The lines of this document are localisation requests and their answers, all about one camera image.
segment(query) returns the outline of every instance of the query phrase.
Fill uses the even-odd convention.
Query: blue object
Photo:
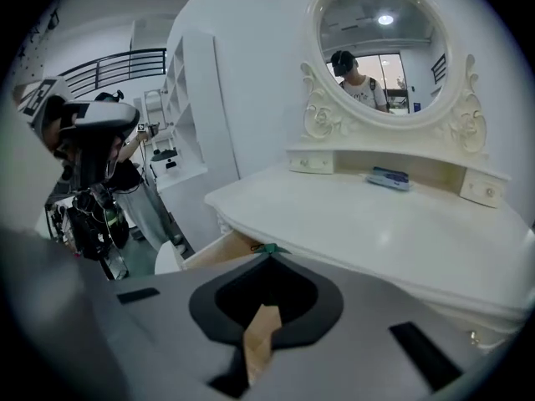
[[[397,190],[407,191],[410,189],[408,174],[397,170],[387,170],[379,166],[374,167],[372,174],[366,177],[366,181]]]

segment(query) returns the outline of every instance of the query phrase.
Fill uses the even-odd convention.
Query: black cable
[[[52,235],[52,229],[50,228],[50,221],[48,220],[48,211],[47,211],[46,206],[44,207],[44,214],[47,217],[47,228],[48,228],[48,233],[50,235],[50,239],[54,241],[55,239],[54,239],[54,236]]]
[[[106,224],[104,221],[100,221],[97,217],[94,216],[94,211],[91,211],[91,216],[92,216],[93,218],[95,218],[95,220],[97,220],[98,223],[100,223],[100,224]]]
[[[133,189],[131,191],[114,191],[114,193],[116,195],[129,195],[130,193],[134,193],[136,190],[138,190],[140,188],[140,185],[142,185],[144,181],[145,180],[143,180],[143,177],[141,177],[141,180],[138,183],[138,185],[135,187],[135,189]]]

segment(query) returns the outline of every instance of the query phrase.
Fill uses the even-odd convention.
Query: black cutout
[[[143,288],[141,290],[123,292],[122,294],[117,294],[120,304],[128,304],[132,302],[138,302],[139,300],[144,300],[149,297],[158,296],[160,292],[155,288]]]
[[[389,330],[434,391],[461,376],[459,368],[412,322]]]
[[[278,306],[283,324],[272,335],[273,351],[316,343],[344,310],[334,283],[276,252],[198,287],[190,298],[191,317],[210,340],[237,348],[229,370],[210,382],[233,397],[249,387],[243,333],[262,304]]]

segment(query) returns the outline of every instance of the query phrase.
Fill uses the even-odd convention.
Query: oval mirror
[[[322,57],[355,101],[393,116],[431,105],[446,81],[446,43],[416,0],[331,0]]]

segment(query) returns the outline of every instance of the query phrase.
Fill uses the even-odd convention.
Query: railing
[[[445,53],[440,58],[438,58],[438,61],[436,61],[435,65],[433,65],[433,67],[431,68],[431,71],[433,72],[433,76],[435,77],[435,84],[437,84],[440,79],[446,76],[446,54]]]
[[[63,76],[75,98],[112,84],[166,73],[164,48],[116,53],[74,67]]]

